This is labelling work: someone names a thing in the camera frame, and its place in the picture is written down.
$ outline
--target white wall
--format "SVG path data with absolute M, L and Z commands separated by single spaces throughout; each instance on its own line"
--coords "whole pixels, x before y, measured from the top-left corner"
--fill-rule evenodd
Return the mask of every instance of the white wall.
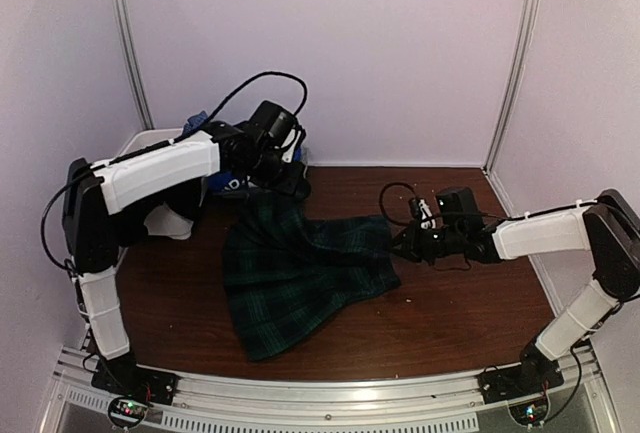
M 139 128 L 110 0 L 0 0 L 0 432 L 31 432 L 61 345 L 84 329 L 38 237 L 68 164 Z M 48 231 L 64 254 L 60 208 Z
M 481 165 L 509 73 L 522 0 L 127 0 L 159 127 L 211 111 L 265 69 L 304 78 L 311 161 Z M 299 91 L 264 80 L 222 115 Z
M 496 173 L 518 211 L 619 189 L 640 211 L 640 0 L 541 0 Z M 562 304 L 593 271 L 589 254 L 544 257 Z M 595 336 L 624 425 L 640 431 L 640 304 Z

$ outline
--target robotic arm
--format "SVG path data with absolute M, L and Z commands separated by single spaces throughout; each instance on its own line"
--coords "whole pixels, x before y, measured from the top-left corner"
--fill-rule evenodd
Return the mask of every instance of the robotic arm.
M 394 238 L 393 253 L 414 262 L 463 254 L 480 263 L 525 255 L 591 250 L 595 272 L 577 298 L 522 351 L 521 364 L 479 378 L 486 403 L 559 386 L 557 360 L 594 331 L 640 289 L 640 219 L 616 190 L 593 201 L 510 218 L 485 226 L 469 188 L 449 188 L 436 196 L 440 214 L 410 200 L 413 221 Z M 443 225 L 433 227 L 441 217 Z
M 168 236 L 187 238 L 204 196 L 203 178 L 219 171 L 283 194 L 308 194 L 305 166 L 292 161 L 304 137 L 293 114 L 264 101 L 235 126 L 215 121 L 183 139 L 71 164 L 62 223 L 79 309 L 101 358 L 94 386 L 135 397 L 140 385 L 151 385 L 152 400 L 170 404 L 175 377 L 137 367 L 124 329 L 115 283 L 121 247 L 155 234 L 159 225 Z M 176 218 L 188 224 L 186 234 Z M 139 395 L 149 399 L 147 388 Z

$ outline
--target plaid cloth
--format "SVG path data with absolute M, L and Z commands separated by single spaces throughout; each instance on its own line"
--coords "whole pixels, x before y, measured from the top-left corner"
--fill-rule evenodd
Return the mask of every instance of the plaid cloth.
M 222 253 L 231 318 L 249 359 L 277 355 L 342 307 L 400 286 L 390 240 L 381 216 L 310 221 L 290 198 L 251 197 Z

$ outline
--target vertical metal post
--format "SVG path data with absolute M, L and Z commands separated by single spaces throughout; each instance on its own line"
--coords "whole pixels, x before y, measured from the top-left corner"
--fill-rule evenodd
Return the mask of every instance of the vertical metal post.
M 138 65 L 138 59 L 133 47 L 133 36 L 131 34 L 131 25 L 129 23 L 129 14 L 127 12 L 127 4 L 125 0 L 113 0 L 115 8 L 116 22 L 120 33 L 120 42 L 122 44 L 122 51 L 124 53 L 125 66 L 127 68 L 127 74 L 129 76 L 129 83 L 131 83 L 131 91 L 133 92 L 133 98 L 138 110 L 138 116 L 140 122 L 145 130 L 152 130 L 153 119 L 149 112 L 149 104 L 147 103 L 147 97 L 144 92 L 144 85 L 142 83 L 142 77 L 140 76 L 140 67 Z
M 540 0 L 524 0 L 524 4 L 522 6 L 522 16 L 520 18 L 518 40 L 516 42 L 516 50 L 513 55 L 513 61 L 511 63 L 509 81 L 507 83 L 507 89 L 502 100 L 502 107 L 500 110 L 498 124 L 496 125 L 496 130 L 493 134 L 491 147 L 489 148 L 489 155 L 487 156 L 487 161 L 484 166 L 484 170 L 487 174 L 491 173 L 493 168 L 495 167 L 500 148 L 504 141 L 505 132 L 513 113 L 516 96 L 518 94 L 518 88 L 520 87 L 520 82 L 522 81 L 522 73 L 524 71 L 527 52 L 529 51 L 531 37 L 533 36 L 533 26 L 538 14 L 539 3 Z

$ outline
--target wooden table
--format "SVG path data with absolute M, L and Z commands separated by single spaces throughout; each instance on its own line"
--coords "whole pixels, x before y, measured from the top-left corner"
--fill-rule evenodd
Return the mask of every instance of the wooden table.
M 434 192 L 470 186 L 481 210 L 502 213 L 479 169 L 311 168 L 309 178 L 309 218 L 378 214 L 378 193 L 390 181 L 415 184 L 431 205 Z M 407 199 L 391 190 L 390 214 L 406 218 Z M 346 307 L 293 349 L 251 363 L 222 287 L 221 249 L 234 221 L 228 203 L 208 202 L 189 240 L 156 238 L 130 248 L 117 280 L 140 363 L 251 379 L 404 378 L 516 361 L 552 318 L 526 258 L 468 272 L 394 259 L 400 288 Z M 449 258 L 437 266 L 461 264 Z

